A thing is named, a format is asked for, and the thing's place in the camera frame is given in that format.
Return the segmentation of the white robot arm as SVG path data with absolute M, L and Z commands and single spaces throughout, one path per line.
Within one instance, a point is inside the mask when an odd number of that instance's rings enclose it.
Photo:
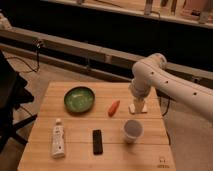
M 134 78 L 129 86 L 132 95 L 144 100 L 155 87 L 213 122 L 213 89 L 169 74 L 166 65 L 167 60 L 160 53 L 137 61 L 132 67 Z

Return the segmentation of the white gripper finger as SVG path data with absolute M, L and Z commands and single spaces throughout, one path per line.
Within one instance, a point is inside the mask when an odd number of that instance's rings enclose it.
M 140 110 L 139 110 L 138 105 L 134 105 L 134 106 L 135 106 L 135 109 L 134 109 L 135 113 L 139 113 L 139 112 L 140 112 Z
M 146 112 L 146 104 L 145 103 L 142 105 L 141 112 Z

